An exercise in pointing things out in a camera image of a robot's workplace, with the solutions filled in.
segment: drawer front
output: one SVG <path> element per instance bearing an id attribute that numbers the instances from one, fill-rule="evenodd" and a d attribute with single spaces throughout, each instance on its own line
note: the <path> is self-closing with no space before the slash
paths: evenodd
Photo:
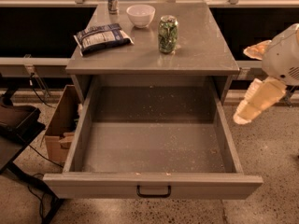
<path id="1" fill-rule="evenodd" d="M 245 199 L 262 185 L 261 177 L 243 174 L 210 77 L 180 77 L 178 88 L 163 84 L 157 92 L 154 85 L 105 90 L 102 80 L 93 78 L 63 173 L 44 176 L 58 197 Z M 121 101 L 123 91 L 132 102 Z M 176 101 L 166 109 L 156 106 L 165 93 Z M 147 103 L 159 113 L 148 116 Z"/>

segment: brown box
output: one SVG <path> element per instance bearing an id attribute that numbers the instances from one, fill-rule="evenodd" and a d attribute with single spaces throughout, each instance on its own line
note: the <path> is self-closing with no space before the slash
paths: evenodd
<path id="1" fill-rule="evenodd" d="M 80 103 L 75 86 L 67 85 L 57 104 L 55 113 L 45 132 L 48 158 L 55 162 L 65 162 L 71 144 L 75 121 Z"/>

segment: drawer handle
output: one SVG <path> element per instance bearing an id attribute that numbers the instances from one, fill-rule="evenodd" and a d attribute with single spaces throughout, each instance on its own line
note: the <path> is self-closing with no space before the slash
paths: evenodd
<path id="1" fill-rule="evenodd" d="M 142 194 L 140 192 L 140 186 L 137 186 L 137 195 L 140 198 L 168 198 L 171 194 L 171 187 L 168 186 L 168 190 L 166 194 Z"/>

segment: floor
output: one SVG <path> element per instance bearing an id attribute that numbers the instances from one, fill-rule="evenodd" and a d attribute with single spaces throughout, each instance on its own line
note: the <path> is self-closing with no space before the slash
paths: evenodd
<path id="1" fill-rule="evenodd" d="M 48 100 L 56 106 L 61 92 Z M 15 105 L 40 108 L 46 126 L 54 112 L 32 92 L 15 94 Z M 246 175 L 261 175 L 263 185 L 246 200 L 66 200 L 51 223 L 298 223 L 299 220 L 299 106 L 276 105 L 246 126 L 234 124 L 236 102 L 226 103 L 224 112 Z M 44 132 L 32 146 L 47 157 Z M 60 173 L 61 168 L 44 160 L 30 147 L 15 160 L 30 175 Z M 40 201 L 26 185 L 4 172 L 0 175 L 1 223 L 40 223 Z M 50 198 L 44 200 L 45 208 Z"/>

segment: white robot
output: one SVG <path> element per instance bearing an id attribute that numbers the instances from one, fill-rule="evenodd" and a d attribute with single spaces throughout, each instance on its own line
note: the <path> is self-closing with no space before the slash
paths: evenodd
<path id="1" fill-rule="evenodd" d="M 286 95 L 287 86 L 299 84 L 299 23 L 275 36 L 248 47 L 244 53 L 250 58 L 262 60 L 262 69 L 268 78 L 255 78 L 234 114 L 237 124 L 247 124 L 266 108 Z"/>

